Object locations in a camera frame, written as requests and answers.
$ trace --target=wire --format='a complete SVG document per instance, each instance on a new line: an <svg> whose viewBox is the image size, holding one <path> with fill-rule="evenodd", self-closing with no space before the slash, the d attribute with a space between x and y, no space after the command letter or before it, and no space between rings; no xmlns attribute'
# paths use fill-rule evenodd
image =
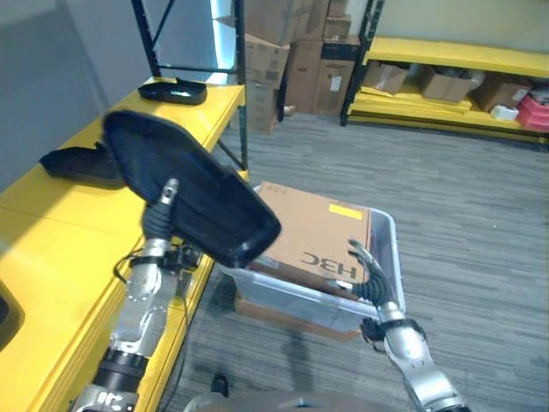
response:
<svg viewBox="0 0 549 412"><path fill-rule="evenodd" d="M123 264L128 259L137 258L139 256L137 253L139 253L142 250L143 250L142 247L140 247L139 249L134 249L133 251L128 253L126 256L118 260L118 262L116 262L114 267L112 268L112 274L114 275L114 277L116 277L122 283L127 283L127 281L124 279L124 277L120 273L120 265Z"/></svg>
<svg viewBox="0 0 549 412"><path fill-rule="evenodd" d="M188 312L187 312L187 298L183 297L183 307L184 307L184 314L185 314L185 336L187 336L187 333L189 333L189 318L188 318ZM173 386L172 393L170 393L170 396L168 397L168 400L164 404L164 408L162 408L162 412L166 412L168 409L168 406L172 402L173 396L175 395L175 392L178 389L179 382L181 381L181 378L183 377L183 366L185 363L185 356L181 360L181 363L179 364L179 371L178 371L178 377L176 378L175 386Z"/></svg>

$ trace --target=clear plastic bin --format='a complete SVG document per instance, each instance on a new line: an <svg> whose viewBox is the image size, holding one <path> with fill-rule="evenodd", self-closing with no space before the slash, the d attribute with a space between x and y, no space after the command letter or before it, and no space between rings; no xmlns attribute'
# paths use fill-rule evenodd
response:
<svg viewBox="0 0 549 412"><path fill-rule="evenodd" d="M388 278L393 281L399 306L405 312L395 221L389 214L377 209L371 209L371 220L371 252ZM357 330L362 318L377 319L375 307L365 302L336 297L253 270L221 266L221 271L234 279L238 291L250 303L266 306L331 330Z"/></svg>

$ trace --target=gray carpet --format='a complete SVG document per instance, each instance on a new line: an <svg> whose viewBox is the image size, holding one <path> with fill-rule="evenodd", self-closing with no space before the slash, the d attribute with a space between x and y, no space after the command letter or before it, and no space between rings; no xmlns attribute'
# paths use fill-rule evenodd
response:
<svg viewBox="0 0 549 412"><path fill-rule="evenodd" d="M237 148L237 133L223 138ZM473 411L546 411L547 153L534 146L298 114L250 133L263 179L385 210L396 221L408 313ZM161 403L208 391L339 391L412 410L399 373L360 340L291 332L232 311L212 274Z"/></svg>

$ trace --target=yellow shelf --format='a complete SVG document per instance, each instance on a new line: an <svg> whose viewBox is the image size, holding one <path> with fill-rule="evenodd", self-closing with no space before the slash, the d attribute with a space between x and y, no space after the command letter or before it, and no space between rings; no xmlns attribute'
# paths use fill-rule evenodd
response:
<svg viewBox="0 0 549 412"><path fill-rule="evenodd" d="M244 86L208 86L199 106L143 100L134 91L112 110L166 118L212 150ZM101 118L64 144L92 147ZM89 383L108 343L110 322L124 295L112 266L136 247L143 203L128 189L107 191L53 179L37 165L0 195L0 280L24 311L24 322L0 351L0 410L66 410ZM213 261L205 257L186 294L192 317ZM149 362L138 410L154 410L184 338L181 302Z"/></svg>
<svg viewBox="0 0 549 412"><path fill-rule="evenodd" d="M376 37L366 59L549 77L549 55L485 45Z"/></svg>
<svg viewBox="0 0 549 412"><path fill-rule="evenodd" d="M378 123L378 124L396 124L399 126L419 127L422 129L457 131L460 133L469 133L475 136L491 136L503 139L517 140L519 142L541 143L547 145L547 138L542 135L533 135L516 132L513 130L482 128L468 124L453 124L437 121L423 121L421 118L407 118L402 116L381 116L375 113L353 113L349 116L350 122L357 123Z"/></svg>
<svg viewBox="0 0 549 412"><path fill-rule="evenodd" d="M0 276L24 311L22 327L0 351L0 410L60 410L122 299L112 266L136 238L6 209L0 233Z"/></svg>
<svg viewBox="0 0 549 412"><path fill-rule="evenodd" d="M494 127L499 129L521 130L521 124L515 120L497 120L490 113L482 112L473 107L468 112L447 112L444 110L426 110L422 107L399 106L397 104L378 104L363 102L356 99L351 105L351 113L367 112L385 115L405 116L409 118L420 118L422 120L441 120L456 124L468 124L482 127Z"/></svg>
<svg viewBox="0 0 549 412"><path fill-rule="evenodd" d="M399 107L416 107L425 110L439 110L446 112L465 113L473 106L470 99L452 103L443 100L425 99L419 92L417 86L404 84L399 93L393 95L375 88L362 86L356 94L355 102L378 105L392 105Z"/></svg>
<svg viewBox="0 0 549 412"><path fill-rule="evenodd" d="M137 91L112 110L130 109L171 120L183 126L208 151L220 138L237 106L244 104L244 86L208 86L208 98L198 106L182 106L142 99ZM68 140L64 147L92 148L101 138L102 116ZM143 201L129 189L108 191L51 178L41 165L0 194L0 208L82 225L105 233L141 234Z"/></svg>

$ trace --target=white wall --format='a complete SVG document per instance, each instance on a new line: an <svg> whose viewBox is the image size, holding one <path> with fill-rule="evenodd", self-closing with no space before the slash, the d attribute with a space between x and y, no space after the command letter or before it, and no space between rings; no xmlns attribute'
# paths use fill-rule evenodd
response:
<svg viewBox="0 0 549 412"><path fill-rule="evenodd" d="M152 24L166 3L146 0ZM161 57L215 65L209 19L178 0ZM149 77L130 0L0 0L0 191Z"/></svg>
<svg viewBox="0 0 549 412"><path fill-rule="evenodd" d="M366 0L350 0L352 33ZM549 52L547 0L386 0L377 34Z"/></svg>

